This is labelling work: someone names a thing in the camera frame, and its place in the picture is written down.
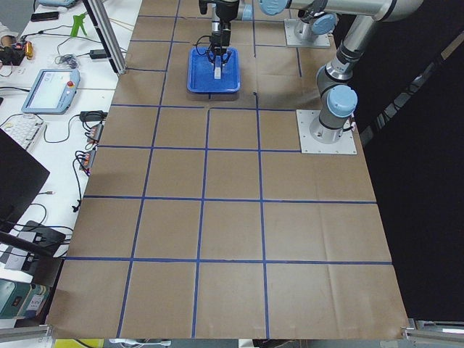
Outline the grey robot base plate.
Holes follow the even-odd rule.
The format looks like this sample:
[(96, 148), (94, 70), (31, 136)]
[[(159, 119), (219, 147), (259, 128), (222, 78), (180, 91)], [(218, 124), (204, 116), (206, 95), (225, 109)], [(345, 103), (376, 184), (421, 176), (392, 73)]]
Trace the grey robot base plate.
[(342, 128), (331, 130), (320, 123), (319, 114), (320, 110), (296, 110), (301, 153), (356, 155), (357, 149), (349, 121)]

